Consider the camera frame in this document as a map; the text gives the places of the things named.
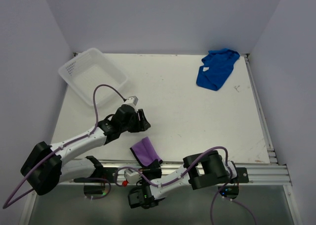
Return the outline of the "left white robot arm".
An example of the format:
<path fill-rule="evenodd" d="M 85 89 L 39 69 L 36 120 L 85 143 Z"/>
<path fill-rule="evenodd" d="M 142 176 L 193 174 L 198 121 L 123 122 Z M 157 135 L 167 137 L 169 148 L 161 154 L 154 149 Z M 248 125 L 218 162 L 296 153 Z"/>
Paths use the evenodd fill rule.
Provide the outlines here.
<path fill-rule="evenodd" d="M 62 182 L 62 169 L 74 158 L 118 139 L 124 132 L 144 132 L 150 127 L 143 109 L 123 104 L 77 137 L 51 145 L 44 141 L 36 144 L 20 172 L 38 195 L 45 195 Z"/>

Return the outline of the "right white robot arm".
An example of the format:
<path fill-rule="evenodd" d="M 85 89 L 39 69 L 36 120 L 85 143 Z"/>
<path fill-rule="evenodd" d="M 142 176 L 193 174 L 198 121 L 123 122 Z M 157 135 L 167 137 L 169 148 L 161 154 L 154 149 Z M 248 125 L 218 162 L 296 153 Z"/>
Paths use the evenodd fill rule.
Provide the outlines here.
<path fill-rule="evenodd" d="M 193 190 L 221 183 L 233 183 L 237 178 L 237 169 L 227 157 L 217 150 L 187 156 L 174 172 L 161 178 L 145 180 L 130 190 L 128 203 L 130 208 L 149 209 L 155 207 L 171 192 L 182 186 Z"/>

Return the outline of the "purple towel black trim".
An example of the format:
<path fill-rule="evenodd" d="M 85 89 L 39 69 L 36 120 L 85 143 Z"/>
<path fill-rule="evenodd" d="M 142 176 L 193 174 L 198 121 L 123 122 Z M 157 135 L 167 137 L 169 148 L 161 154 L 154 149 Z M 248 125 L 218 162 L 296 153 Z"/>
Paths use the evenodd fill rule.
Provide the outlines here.
<path fill-rule="evenodd" d="M 148 137 L 145 137 L 134 144 L 130 148 L 130 151 L 142 167 L 148 167 L 154 161 L 157 161 L 159 164 L 163 162 L 163 160 L 158 156 Z"/>

